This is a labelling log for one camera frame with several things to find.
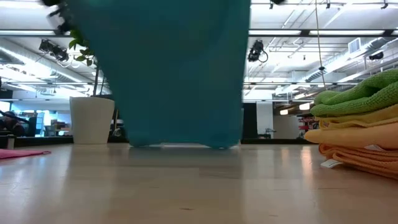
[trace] tag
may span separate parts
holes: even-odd
[[[333,168],[333,167],[335,167],[337,165],[340,165],[340,164],[343,164],[343,163],[339,162],[339,161],[336,161],[334,159],[328,159],[327,161],[322,162],[321,166],[322,167],[326,167],[326,168]]]
[[[379,152],[385,152],[386,150],[382,149],[380,146],[378,145],[370,145],[370,146],[365,146],[365,149],[369,149],[372,151],[379,151]]]

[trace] plant pot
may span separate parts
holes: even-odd
[[[113,111],[113,100],[95,97],[70,98],[73,142],[106,144]]]

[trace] orange towel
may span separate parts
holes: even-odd
[[[363,129],[311,130],[304,138],[314,143],[364,148],[378,145],[385,150],[398,149],[398,123]]]
[[[343,128],[370,128],[383,124],[398,122],[398,104],[367,114],[356,114],[335,118],[319,118],[319,127],[322,130]]]
[[[365,172],[398,180],[398,149],[380,152],[320,144],[319,152],[327,159],[334,159]]]

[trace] wooden floor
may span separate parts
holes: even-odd
[[[316,146],[51,146],[0,161],[1,224],[398,223],[398,182]]]

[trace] air vent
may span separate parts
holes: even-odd
[[[348,50],[349,50],[350,54],[359,51],[360,48],[361,48],[361,39],[360,38],[357,38],[357,39],[351,41],[350,43],[348,43]]]

